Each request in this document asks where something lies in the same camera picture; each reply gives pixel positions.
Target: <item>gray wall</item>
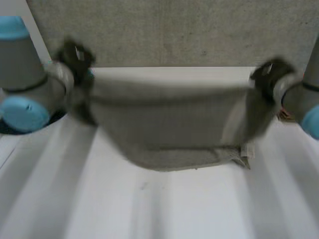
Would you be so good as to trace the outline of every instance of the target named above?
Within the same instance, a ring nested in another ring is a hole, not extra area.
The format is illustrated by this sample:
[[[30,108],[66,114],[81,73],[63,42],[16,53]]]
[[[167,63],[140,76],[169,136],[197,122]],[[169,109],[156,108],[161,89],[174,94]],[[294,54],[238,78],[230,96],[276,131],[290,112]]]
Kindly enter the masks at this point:
[[[305,68],[319,32],[310,0],[28,0],[52,54],[66,35],[97,66],[254,66],[274,55]]]

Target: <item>white surface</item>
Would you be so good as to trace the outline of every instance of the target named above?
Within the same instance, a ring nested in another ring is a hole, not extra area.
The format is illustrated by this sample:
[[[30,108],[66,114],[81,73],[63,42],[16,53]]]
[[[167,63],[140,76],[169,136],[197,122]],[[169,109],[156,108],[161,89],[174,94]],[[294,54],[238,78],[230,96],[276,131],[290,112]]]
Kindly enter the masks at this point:
[[[155,172],[64,118],[23,136],[0,170],[0,238],[317,239],[318,156],[317,142],[275,122],[250,171]]]
[[[186,87],[246,87],[254,67],[114,67],[93,68],[95,77]]]

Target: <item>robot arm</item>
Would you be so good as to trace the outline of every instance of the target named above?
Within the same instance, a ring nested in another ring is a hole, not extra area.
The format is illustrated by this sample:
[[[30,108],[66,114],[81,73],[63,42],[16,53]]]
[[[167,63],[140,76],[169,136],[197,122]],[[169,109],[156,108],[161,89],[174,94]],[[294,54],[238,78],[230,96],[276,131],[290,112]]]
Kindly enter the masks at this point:
[[[57,61],[44,67],[18,16],[0,16],[0,52],[0,119],[20,133],[45,127],[65,110],[69,93],[94,61],[82,46],[67,41]]]
[[[0,52],[0,118],[19,132],[46,126],[55,112],[66,108],[71,91],[81,88],[84,98],[89,95],[93,81],[87,80],[88,70],[94,57],[82,45],[66,41],[56,61],[44,69],[22,19],[0,16]],[[304,79],[280,58],[266,62],[251,75],[265,99],[284,107],[315,139],[319,139],[318,64],[319,38]],[[90,114],[85,102],[78,107],[78,114]]]
[[[251,79],[267,100],[285,108],[306,133],[319,139],[319,38],[304,77],[275,58],[259,67]]]

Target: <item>gray cloth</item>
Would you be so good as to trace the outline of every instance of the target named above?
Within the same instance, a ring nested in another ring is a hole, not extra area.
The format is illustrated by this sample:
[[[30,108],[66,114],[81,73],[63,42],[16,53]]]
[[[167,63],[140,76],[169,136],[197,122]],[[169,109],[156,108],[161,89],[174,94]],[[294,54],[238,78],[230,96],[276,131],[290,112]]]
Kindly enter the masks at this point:
[[[277,109],[249,87],[186,88],[107,79],[87,91],[93,119],[139,166],[180,170],[235,160]]]

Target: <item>blue joint cap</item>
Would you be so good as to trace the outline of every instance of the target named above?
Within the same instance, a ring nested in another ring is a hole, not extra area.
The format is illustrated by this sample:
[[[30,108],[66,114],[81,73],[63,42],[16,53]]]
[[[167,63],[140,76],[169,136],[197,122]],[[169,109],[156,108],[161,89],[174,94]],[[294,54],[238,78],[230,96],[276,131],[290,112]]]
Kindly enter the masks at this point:
[[[18,40],[29,36],[20,16],[0,16],[0,40]]]
[[[301,127],[312,138],[319,140],[319,105],[306,113],[301,122]]]
[[[46,126],[50,114],[36,101],[10,96],[0,105],[2,120],[10,127],[20,132],[33,132]]]

